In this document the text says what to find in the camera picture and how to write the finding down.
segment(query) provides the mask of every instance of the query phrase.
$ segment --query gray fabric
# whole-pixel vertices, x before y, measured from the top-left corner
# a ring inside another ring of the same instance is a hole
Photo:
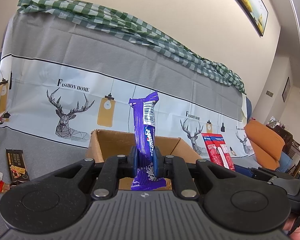
[[[0,128],[0,172],[10,182],[5,149],[21,149],[30,179],[84,159],[86,149],[52,142],[9,128]],[[0,235],[7,230],[0,215]]]
[[[241,117],[242,94],[234,86],[215,82],[145,46],[53,15],[16,14],[11,46],[16,56],[101,72],[190,100],[234,119]]]
[[[128,13],[80,0],[19,0],[18,7],[19,13],[50,13],[86,28],[146,46],[216,82],[234,85],[245,94],[240,77],[225,65],[197,55],[172,37]]]
[[[4,37],[6,36],[7,28],[8,28],[8,25],[6,25],[6,28],[4,29],[4,32],[3,32],[2,43],[1,43],[1,49],[3,48]]]
[[[261,167],[259,163],[257,163],[257,160],[254,155],[252,156],[245,156],[241,158],[232,158],[232,161],[234,164],[237,164],[242,167],[246,168],[258,168]]]

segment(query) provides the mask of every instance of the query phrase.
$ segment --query picture frame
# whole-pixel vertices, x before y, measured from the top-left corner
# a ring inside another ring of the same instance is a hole
[[[268,19],[268,10],[262,0],[237,0],[252,24],[262,37],[266,28],[266,22]]]
[[[287,96],[288,96],[290,87],[291,87],[291,84],[290,84],[290,78],[288,77],[287,82],[286,82],[286,85],[284,86],[284,90],[283,90],[283,92],[282,92],[282,99],[283,99],[283,102],[286,102],[286,100],[287,100]]]

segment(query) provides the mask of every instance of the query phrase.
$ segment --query metal screw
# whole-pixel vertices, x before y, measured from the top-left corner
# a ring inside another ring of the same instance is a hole
[[[109,195],[109,191],[105,188],[98,188],[93,192],[93,194],[96,197],[106,197]]]
[[[183,191],[181,191],[181,195],[183,195],[184,197],[195,197],[197,193],[192,189],[184,189]]]

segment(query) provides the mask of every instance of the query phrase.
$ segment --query light bulb illustration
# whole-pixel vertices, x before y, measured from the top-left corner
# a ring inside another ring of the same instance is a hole
[[[234,150],[230,147],[230,152],[234,155],[237,156],[237,154],[234,152]]]
[[[206,123],[206,129],[207,129],[207,133],[212,133],[212,124],[210,122],[210,119]]]
[[[110,100],[107,100],[105,102],[105,104],[103,105],[103,107],[107,110],[109,110],[111,108],[111,101]]]
[[[101,99],[97,124],[112,127],[115,101],[111,93]]]

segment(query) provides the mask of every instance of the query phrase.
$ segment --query white wall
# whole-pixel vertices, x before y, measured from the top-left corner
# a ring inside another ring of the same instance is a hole
[[[290,78],[290,84],[292,86],[289,58],[282,55],[275,55],[266,84],[252,112],[253,118],[264,124],[266,124],[272,116],[277,119],[281,118],[287,104],[287,100],[283,102],[282,92],[288,77]],[[273,97],[266,95],[267,90],[274,94]]]
[[[300,88],[291,87],[288,103],[280,121],[286,125],[286,130],[293,135],[293,139],[300,143]]]
[[[280,33],[269,0],[260,37],[236,0],[85,0],[130,13],[172,36],[202,57],[240,75],[254,107],[266,82]],[[0,0],[0,46],[18,0]]]

